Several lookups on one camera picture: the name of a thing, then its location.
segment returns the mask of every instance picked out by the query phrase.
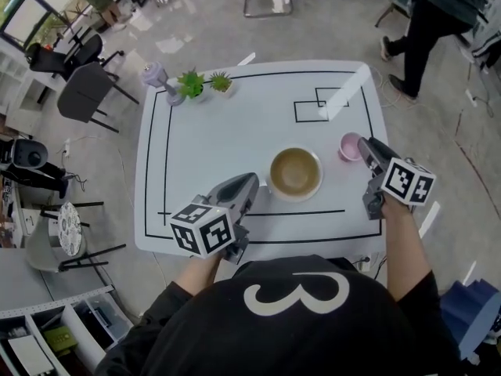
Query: succulent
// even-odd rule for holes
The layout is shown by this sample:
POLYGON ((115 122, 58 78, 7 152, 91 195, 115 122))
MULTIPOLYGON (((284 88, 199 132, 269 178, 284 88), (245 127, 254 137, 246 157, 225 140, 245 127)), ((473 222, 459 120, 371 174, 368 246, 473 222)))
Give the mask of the succulent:
POLYGON ((182 73, 182 76, 178 77, 178 82, 181 84, 179 92, 190 99, 197 97, 204 90, 204 76, 197 74, 195 68, 182 73))
POLYGON ((226 72, 214 72, 211 75, 211 88, 219 92, 226 92, 232 84, 231 78, 226 72))

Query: white printed number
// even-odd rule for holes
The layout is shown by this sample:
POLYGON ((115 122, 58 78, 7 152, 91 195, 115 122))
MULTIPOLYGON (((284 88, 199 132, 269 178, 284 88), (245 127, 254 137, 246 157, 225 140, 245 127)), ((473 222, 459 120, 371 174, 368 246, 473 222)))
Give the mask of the white printed number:
POLYGON ((320 315, 330 313, 335 309, 342 306, 350 292, 350 284, 346 277, 339 273, 294 273, 295 276, 327 276, 337 282, 337 294, 328 301, 320 301, 312 297, 307 291, 304 290, 302 285, 292 291, 288 296, 275 302, 259 302, 256 299, 256 294, 261 289, 258 284, 251 285, 246 288, 243 293, 243 300, 249 310, 259 316, 274 316, 294 305, 297 301, 301 301, 312 312, 320 315))

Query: tile floor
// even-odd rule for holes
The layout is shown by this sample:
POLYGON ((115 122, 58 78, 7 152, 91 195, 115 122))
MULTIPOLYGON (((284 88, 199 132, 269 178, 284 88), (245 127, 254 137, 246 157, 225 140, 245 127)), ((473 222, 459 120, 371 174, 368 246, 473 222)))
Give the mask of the tile floor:
MULTIPOLYGON (((386 4, 386 0, 294 0, 292 16, 252 20, 242 15, 243 0, 173 0, 162 8, 149 3, 135 12, 123 31, 104 34, 105 49, 108 53, 115 49, 126 52, 126 57, 113 62, 110 69, 121 76, 119 84, 141 102, 146 88, 138 73, 151 60, 162 62, 174 75, 194 67, 200 71, 230 67, 254 52, 255 63, 360 60, 378 69, 384 77, 389 73, 402 75, 402 57, 384 63, 379 56, 380 37, 399 37, 406 27, 406 20, 397 13, 387 17, 379 29, 373 26, 386 4)), ((438 175, 433 200, 440 203, 442 211, 424 240, 440 288, 462 280, 474 261, 474 277, 485 277, 501 287, 501 222, 457 146, 464 147, 495 204, 501 206, 501 185, 497 182, 501 175, 501 111, 495 107, 496 115, 490 118, 482 105, 471 106, 464 94, 467 70, 467 62, 455 41, 441 40, 431 54, 420 93, 420 102, 427 107, 408 109, 402 99, 396 107, 384 108, 392 147, 438 175), (461 113, 461 125, 456 130, 461 113)), ((374 77, 379 83, 376 71, 374 77)), ((470 89, 485 98, 476 74, 470 89)), ((389 100, 395 100, 389 87, 385 87, 384 93, 389 100)), ((380 100, 382 105, 388 104, 383 95, 380 100)), ((134 244, 129 196, 134 196, 142 104, 136 106, 116 91, 108 95, 102 110, 109 113, 106 120, 120 129, 117 135, 98 125, 61 117, 55 101, 55 96, 47 101, 35 139, 47 145, 55 163, 61 161, 64 141, 72 139, 70 157, 64 165, 88 182, 85 192, 72 184, 69 198, 106 202, 102 209, 82 209, 92 224, 88 235, 91 250, 128 245, 110 256, 106 271, 129 312, 138 314, 164 288, 153 254, 140 251, 134 244)), ((428 209, 417 211, 418 222, 428 209)), ((162 254, 157 254, 157 259, 167 282, 176 277, 186 261, 162 254)), ((226 263, 218 278, 230 277, 234 270, 226 263)))

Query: plant pot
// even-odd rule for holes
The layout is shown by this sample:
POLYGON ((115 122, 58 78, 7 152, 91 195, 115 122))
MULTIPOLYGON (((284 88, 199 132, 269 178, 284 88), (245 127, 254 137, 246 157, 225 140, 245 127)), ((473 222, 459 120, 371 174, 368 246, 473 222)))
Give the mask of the plant pot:
POLYGON ((202 103, 207 98, 207 93, 204 93, 204 89, 205 88, 202 86, 202 92, 190 100, 195 104, 202 103))
POLYGON ((229 99, 229 97, 235 92, 235 82, 232 81, 232 83, 229 85, 229 88, 226 89, 225 92, 221 91, 216 91, 218 95, 224 96, 226 99, 229 99))

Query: pink cup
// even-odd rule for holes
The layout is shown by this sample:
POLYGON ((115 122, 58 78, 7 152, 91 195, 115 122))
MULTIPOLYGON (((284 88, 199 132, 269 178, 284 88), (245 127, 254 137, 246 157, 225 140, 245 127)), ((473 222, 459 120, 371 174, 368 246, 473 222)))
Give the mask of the pink cup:
POLYGON ((356 132, 348 132, 342 136, 339 144, 339 150, 337 151, 337 154, 342 161, 349 162, 362 160, 362 155, 360 154, 358 147, 360 138, 362 137, 356 132))

